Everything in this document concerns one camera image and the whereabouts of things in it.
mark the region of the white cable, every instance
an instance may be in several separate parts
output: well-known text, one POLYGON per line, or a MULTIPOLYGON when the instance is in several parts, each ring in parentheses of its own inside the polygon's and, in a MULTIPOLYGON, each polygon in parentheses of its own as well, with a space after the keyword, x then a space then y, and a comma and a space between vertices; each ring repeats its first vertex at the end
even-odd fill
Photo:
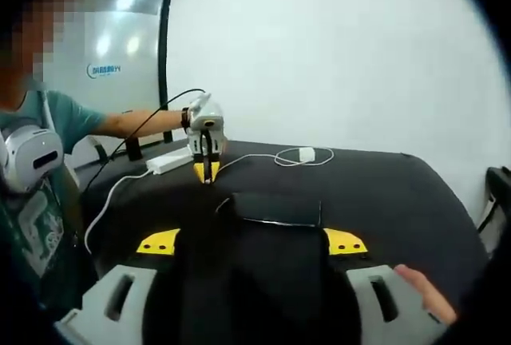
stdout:
POLYGON ((115 183, 115 185, 112 187, 112 189, 110 189, 110 192, 109 192, 109 196, 106 198, 106 202, 105 202, 105 205, 103 206, 103 209, 101 210, 101 212, 99 212, 99 214, 96 216, 96 218, 93 220, 92 223, 90 223, 89 227, 87 228, 87 230, 85 231, 85 237, 84 237, 84 241, 85 241, 85 247, 87 248, 87 252, 92 254, 91 251, 90 251, 90 248, 89 248, 89 242, 88 242, 88 239, 89 239, 89 234, 90 234, 90 231, 93 230, 94 228, 94 225, 97 224, 97 222, 103 217, 103 215, 105 214, 106 210, 108 209, 109 207, 109 204, 110 204, 110 199, 112 198, 112 195, 113 195, 113 191, 115 191, 115 188, 117 188, 117 186, 123 181, 123 180, 127 180, 127 179, 141 179, 142 177, 144 176, 147 176, 149 175, 150 173, 152 173, 152 171, 147 171, 141 175, 138 175, 138 176, 124 176, 122 179, 120 179, 117 183, 115 183))
POLYGON ((278 152, 276 155, 271 155, 270 153, 250 153, 248 155, 239 157, 239 158, 231 161, 230 163, 227 163, 226 165, 221 167, 218 172, 220 173, 223 169, 226 169, 228 166, 233 165, 233 164, 237 163, 238 161, 241 161, 247 157, 271 157, 273 159, 273 162, 280 167, 296 167, 299 165, 303 165, 306 167, 319 167, 320 165, 325 165, 328 161, 332 160, 335 157, 334 151, 332 151, 330 148, 315 148, 315 149, 322 149, 324 151, 330 152, 330 156, 327 159, 320 161, 319 163, 315 163, 315 162, 311 163, 310 161, 294 161, 294 160, 288 160, 288 159, 284 159, 283 157, 280 157, 280 155, 282 155, 283 153, 287 153, 287 152, 293 151, 295 149, 300 149, 300 148, 301 147, 285 149, 283 151, 278 152))

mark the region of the teal t-shirt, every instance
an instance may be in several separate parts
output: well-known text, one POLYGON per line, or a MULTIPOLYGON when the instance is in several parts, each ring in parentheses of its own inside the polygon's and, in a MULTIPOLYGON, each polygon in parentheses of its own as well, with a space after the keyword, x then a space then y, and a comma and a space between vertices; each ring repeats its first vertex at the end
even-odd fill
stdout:
MULTIPOLYGON (((16 112, 0 110, 0 129, 20 117, 29 117, 47 127, 39 84, 28 81, 22 106, 16 112)), ((65 153, 90 134, 105 115, 80 106, 63 93, 47 91, 48 104, 56 132, 65 153)), ((57 169, 33 194, 0 195, 0 240, 7 242, 11 255, 42 305, 51 311, 68 311, 81 302, 83 281, 90 275, 78 259, 77 241, 69 229, 62 209, 66 198, 64 168, 57 169)))

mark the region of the white wall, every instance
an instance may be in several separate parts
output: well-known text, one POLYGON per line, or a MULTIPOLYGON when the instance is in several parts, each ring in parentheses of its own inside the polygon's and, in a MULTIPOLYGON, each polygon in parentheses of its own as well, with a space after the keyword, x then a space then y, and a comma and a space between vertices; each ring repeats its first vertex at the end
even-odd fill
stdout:
POLYGON ((214 93, 231 139, 421 157, 469 214, 511 164, 503 65, 471 0, 172 0, 172 96, 214 93))

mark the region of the black cable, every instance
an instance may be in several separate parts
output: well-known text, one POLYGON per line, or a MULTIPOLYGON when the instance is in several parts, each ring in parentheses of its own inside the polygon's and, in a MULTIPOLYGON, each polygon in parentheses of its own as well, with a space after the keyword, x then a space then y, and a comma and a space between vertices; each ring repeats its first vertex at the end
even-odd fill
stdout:
POLYGON ((141 128, 149 121, 151 120, 151 118, 156 115, 158 112, 160 112, 166 105, 170 104, 171 102, 175 101, 177 98, 187 94, 187 93, 191 93, 191 92, 202 92, 202 93, 205 93, 206 91, 204 91, 203 89, 199 89, 199 88, 194 88, 194 89, 188 89, 184 92, 181 92, 179 95, 176 95, 175 97, 173 97, 172 99, 170 99, 169 101, 165 102, 164 104, 160 105, 160 107, 154 111, 147 119, 145 119, 145 121, 137 128, 135 129, 128 137, 126 137, 114 150, 112 153, 110 153, 110 156, 108 157, 108 160, 103 163, 103 165, 98 169, 98 171, 96 172, 96 174, 93 176, 92 179, 90 179, 89 183, 87 184, 87 186, 85 187, 85 191, 84 191, 84 195, 87 194, 87 192, 89 191, 89 188, 90 188, 90 185, 97 179, 97 177, 100 175, 101 171, 103 170, 103 168, 113 159, 113 155, 115 155, 115 153, 119 150, 119 148, 130 138, 132 138, 135 133, 137 133, 138 131, 141 130, 141 128))

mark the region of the white power adapter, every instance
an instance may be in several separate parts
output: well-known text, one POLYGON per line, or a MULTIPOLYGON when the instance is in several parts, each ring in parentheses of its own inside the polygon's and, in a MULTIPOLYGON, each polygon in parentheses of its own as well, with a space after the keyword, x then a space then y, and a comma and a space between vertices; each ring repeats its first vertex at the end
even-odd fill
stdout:
POLYGON ((312 163, 316 160, 316 152, 312 147, 301 147, 298 153, 300 163, 312 163))
POLYGON ((153 172, 153 174, 163 175, 192 160, 192 152, 190 152, 190 149, 186 146, 176 151, 166 153, 165 155, 155 157, 154 159, 147 160, 145 164, 147 165, 147 169, 153 172))

